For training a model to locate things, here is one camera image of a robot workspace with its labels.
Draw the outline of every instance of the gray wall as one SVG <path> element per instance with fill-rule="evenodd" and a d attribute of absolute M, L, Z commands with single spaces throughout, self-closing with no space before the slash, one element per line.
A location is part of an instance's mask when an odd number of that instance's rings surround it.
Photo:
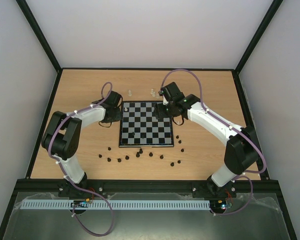
<path fill-rule="evenodd" d="M 240 78 L 300 239 L 300 0 L 283 1 Z"/>
<path fill-rule="evenodd" d="M 272 0 L 27 2 L 63 67 L 235 68 Z"/>
<path fill-rule="evenodd" d="M 0 224 L 25 177 L 55 77 L 16 1 L 0 0 Z"/>

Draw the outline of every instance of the purple cable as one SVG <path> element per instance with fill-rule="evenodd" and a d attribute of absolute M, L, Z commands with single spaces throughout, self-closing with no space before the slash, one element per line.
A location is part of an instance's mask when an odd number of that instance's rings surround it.
<path fill-rule="evenodd" d="M 182 72 L 187 72 L 189 74 L 191 74 L 192 76 L 194 76 L 194 78 L 196 79 L 196 81 L 198 82 L 198 85 L 199 85 L 199 90 L 200 90 L 200 103 L 201 103 L 201 106 L 203 108 L 204 111 L 206 111 L 211 117 L 213 117 L 214 119 L 216 119 L 218 122 L 222 123 L 223 125 L 225 125 L 227 128 L 230 127 L 230 124 L 228 124 L 227 122 L 223 121 L 221 118 L 219 118 L 218 116 L 214 115 L 212 112 L 210 111 L 207 111 L 207 108 L 204 104 L 204 98 L 203 98 L 203 91 L 202 91 L 202 85 L 201 85 L 201 82 L 199 80 L 199 78 L 191 71 L 189 70 L 186 70 L 186 69 L 175 69 L 175 70 L 172 70 L 170 72 L 168 72 L 168 74 L 164 77 L 163 81 L 162 81 L 162 84 L 161 84 L 161 88 L 164 86 L 164 83 L 167 79 L 167 77 L 174 73 L 174 72 L 178 72 L 178 71 L 182 71 Z M 267 168 L 267 164 L 266 164 L 266 160 L 265 160 L 265 157 L 264 155 L 262 154 L 262 152 L 258 149 L 258 147 L 246 136 L 244 135 L 241 131 L 239 131 L 238 129 L 236 129 L 235 127 L 232 128 L 232 130 L 234 130 L 237 134 L 239 134 L 241 137 L 243 137 L 252 147 L 253 149 L 259 154 L 261 160 L 262 160 L 262 163 L 263 163 L 263 167 L 261 170 L 259 171 L 251 171 L 251 170 L 246 170 L 245 172 L 246 173 L 253 173 L 253 174 L 262 174 L 266 168 Z"/>
<path fill-rule="evenodd" d="M 103 97 L 103 90 L 104 90 L 104 88 L 105 88 L 105 86 L 106 86 L 107 84 L 110 84 L 110 90 L 108 91 L 107 95 L 106 95 L 100 102 L 98 102 L 97 104 L 93 104 L 92 107 L 91 107 L 91 106 L 88 106 L 88 107 L 82 108 L 82 109 L 78 110 L 76 113 L 78 114 L 78 113 L 81 113 L 81 112 L 90 110 L 91 108 L 94 109 L 94 108 L 96 108 L 97 106 L 99 106 L 100 104 L 102 104 L 102 103 L 109 97 L 109 95 L 110 95 L 110 93 L 111 93 L 111 91 L 112 91 L 112 87 L 113 87 L 113 86 L 112 86 L 112 83 L 108 81 L 108 82 L 106 82 L 106 83 L 102 86 L 101 96 Z M 74 188 L 76 188 L 76 189 L 78 189 L 78 190 L 80 190 L 80 191 L 86 192 L 86 193 L 93 194 L 93 195 L 95 195 L 95 196 L 101 198 L 101 199 L 102 199 L 103 201 L 105 201 L 105 203 L 108 205 L 108 207 L 110 208 L 111 218 L 112 218 L 112 219 L 111 219 L 111 225 L 110 225 L 109 229 L 108 229 L 105 233 L 102 233 L 102 234 L 95 233 L 95 232 L 92 232 L 92 231 L 90 231 L 89 229 L 87 229 L 87 228 L 83 225 L 83 223 L 79 220 L 79 218 L 77 217 L 77 215 L 75 214 L 75 208 L 76 208 L 76 206 L 74 206 L 73 209 L 72 209 L 72 213 L 73 213 L 72 216 L 79 222 L 79 224 L 80 224 L 80 226 L 81 226 L 81 228 L 82 228 L 83 230 L 85 230 L 88 234 L 90 234 L 90 235 L 92 235 L 92 236 L 95 236 L 95 237 L 103 237 L 103 236 L 106 236 L 106 235 L 108 235 L 109 233 L 111 233 L 112 229 L 114 228 L 114 224 L 115 224 L 115 212 L 114 212 L 114 210 L 112 209 L 111 204 L 110 204 L 110 203 L 108 202 L 108 200 L 105 199 L 102 195 L 100 195 L 100 194 L 98 194 L 98 193 L 96 193 L 96 192 L 94 192 L 94 191 L 90 191 L 90 190 L 87 190 L 87 189 L 78 187 L 78 186 L 74 183 L 74 181 L 72 181 L 72 179 L 71 179 L 70 177 L 67 176 L 67 173 L 66 173 L 64 167 L 62 166 L 62 164 L 60 163 L 60 160 L 59 160 L 58 158 L 54 157 L 54 156 L 52 155 L 52 153 L 51 153 L 52 145 L 53 145 L 53 143 L 54 143 L 54 141 L 55 141 L 55 139 L 56 139 L 56 136 L 57 136 L 58 132 L 60 131 L 60 129 L 62 128 L 62 126 L 67 122 L 67 120 L 68 120 L 69 118 L 71 118 L 72 116 L 74 116 L 76 113 L 73 112 L 73 113 L 69 114 L 64 120 L 61 121 L 60 125 L 56 128 L 54 134 L 52 135 L 50 144 L 49 144 L 49 146 L 48 146 L 48 155 L 49 155 L 50 158 L 55 159 L 55 160 L 58 162 L 58 165 L 59 165 L 61 171 L 62 171 L 63 174 L 66 176 L 65 179 L 68 180 L 68 181 L 72 184 L 72 186 L 73 186 Z"/>
<path fill-rule="evenodd" d="M 243 209 L 245 209 L 248 204 L 251 202 L 251 199 L 252 199 L 252 196 L 253 196 L 253 191 L 254 191 L 254 186 L 252 184 L 252 181 L 249 177 L 247 176 L 236 176 L 234 179 L 237 180 L 237 179 L 241 179 L 241 178 L 245 178 L 245 179 L 248 179 L 249 183 L 250 183 L 250 187 L 251 187 L 251 191 L 250 191 L 250 196 L 248 198 L 248 201 L 241 207 L 239 208 L 238 210 L 235 210 L 235 211 L 232 211 L 232 212 L 227 212 L 227 213 L 215 213 L 212 209 L 210 210 L 214 216 L 227 216 L 227 215 L 232 215 L 232 214 L 236 214 L 236 213 L 239 213 L 241 212 Z"/>

